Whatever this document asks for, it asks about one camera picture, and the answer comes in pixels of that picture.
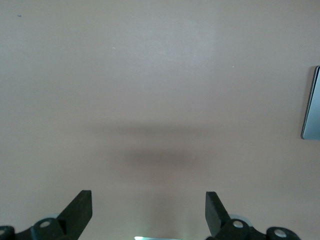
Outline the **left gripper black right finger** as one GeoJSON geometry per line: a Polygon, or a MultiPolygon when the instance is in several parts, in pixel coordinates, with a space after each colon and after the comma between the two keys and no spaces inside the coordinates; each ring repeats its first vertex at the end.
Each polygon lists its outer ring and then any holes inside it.
{"type": "Polygon", "coordinates": [[[296,233],[284,227],[272,226],[265,233],[259,232],[247,218],[230,215],[214,191],[205,195],[205,219],[210,231],[205,240],[299,240],[296,233]]]}

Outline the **grey laptop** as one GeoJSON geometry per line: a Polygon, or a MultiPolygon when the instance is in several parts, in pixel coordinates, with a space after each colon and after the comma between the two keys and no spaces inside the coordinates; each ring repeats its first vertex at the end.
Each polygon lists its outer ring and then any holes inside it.
{"type": "Polygon", "coordinates": [[[320,65],[315,67],[312,77],[301,138],[320,141],[320,65]]]}

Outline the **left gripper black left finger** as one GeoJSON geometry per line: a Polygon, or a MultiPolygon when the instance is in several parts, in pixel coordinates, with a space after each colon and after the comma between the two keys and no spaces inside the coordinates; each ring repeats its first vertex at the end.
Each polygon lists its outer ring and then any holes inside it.
{"type": "Polygon", "coordinates": [[[57,217],[41,219],[21,232],[0,226],[0,240],[78,240],[92,216],[92,191],[82,190],[57,217]]]}

